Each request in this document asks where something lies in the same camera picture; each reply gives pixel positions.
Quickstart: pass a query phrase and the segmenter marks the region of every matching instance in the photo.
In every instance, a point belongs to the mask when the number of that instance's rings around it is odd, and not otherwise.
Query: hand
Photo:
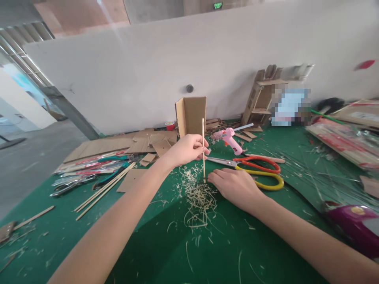
[[[210,153],[207,149],[209,146],[208,142],[204,139],[203,147],[202,139],[202,136],[199,134],[187,134],[172,146],[162,158],[166,160],[172,168],[188,164],[193,160],[199,161],[203,159],[203,153],[206,155]]]
[[[257,187],[253,178],[243,170],[223,168],[208,175],[208,182],[213,183],[222,196],[238,208],[255,215],[262,202],[268,199]]]

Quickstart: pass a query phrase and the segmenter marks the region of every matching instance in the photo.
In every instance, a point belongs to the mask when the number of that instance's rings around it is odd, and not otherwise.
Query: red object on wall
[[[359,69],[367,69],[367,68],[370,68],[374,63],[375,63],[375,60],[367,60],[367,61],[363,62],[363,63],[359,66]]]

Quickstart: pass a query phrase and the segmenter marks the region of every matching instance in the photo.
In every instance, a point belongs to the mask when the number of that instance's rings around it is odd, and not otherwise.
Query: paper label
[[[375,114],[369,114],[366,112],[353,112],[352,114],[350,114],[350,116],[365,119],[365,120],[371,120],[371,121],[379,122],[379,116],[377,116]]]

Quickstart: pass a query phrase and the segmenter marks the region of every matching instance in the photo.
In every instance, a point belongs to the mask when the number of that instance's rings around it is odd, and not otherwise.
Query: red scissors handle
[[[267,169],[267,168],[264,168],[264,167],[261,167],[261,166],[249,163],[248,161],[251,161],[251,160],[259,160],[259,161],[267,162],[270,165],[272,165],[275,168],[275,170]],[[254,156],[252,156],[252,157],[246,157],[246,158],[236,158],[236,159],[233,159],[233,161],[241,162],[242,164],[244,164],[246,166],[257,168],[258,170],[261,170],[261,171],[264,171],[264,172],[269,172],[269,173],[272,173],[272,174],[278,174],[278,173],[280,173],[280,167],[278,166],[278,164],[275,163],[275,162],[273,162],[273,161],[271,161],[271,160],[269,160],[269,159],[267,159],[267,158],[264,158],[264,157],[254,157]]]

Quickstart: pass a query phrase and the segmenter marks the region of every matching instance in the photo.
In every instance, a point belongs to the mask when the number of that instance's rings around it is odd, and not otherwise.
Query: purple object
[[[379,215],[366,206],[348,205],[327,212],[356,249],[379,262]]]

